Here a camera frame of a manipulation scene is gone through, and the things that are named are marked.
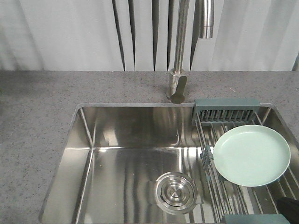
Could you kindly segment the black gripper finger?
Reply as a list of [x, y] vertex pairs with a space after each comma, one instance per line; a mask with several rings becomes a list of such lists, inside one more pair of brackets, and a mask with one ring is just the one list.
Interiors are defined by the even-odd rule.
[[288, 197], [281, 197], [277, 199], [277, 209], [289, 221], [289, 223], [299, 223], [298, 200]]

